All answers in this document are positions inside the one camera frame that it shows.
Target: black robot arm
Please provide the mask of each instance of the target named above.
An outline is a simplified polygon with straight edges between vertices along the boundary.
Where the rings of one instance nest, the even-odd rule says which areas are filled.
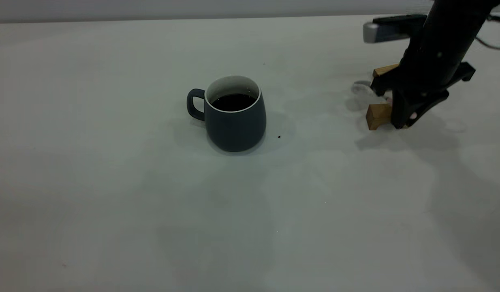
[[[391,123],[396,128],[413,125],[448,98],[448,87],[472,78],[475,69],[463,57],[498,5],[500,0],[435,0],[428,17],[405,15],[364,25],[365,42],[410,38],[400,66],[371,85],[379,96],[393,91]],[[413,113],[417,118],[410,118]]]

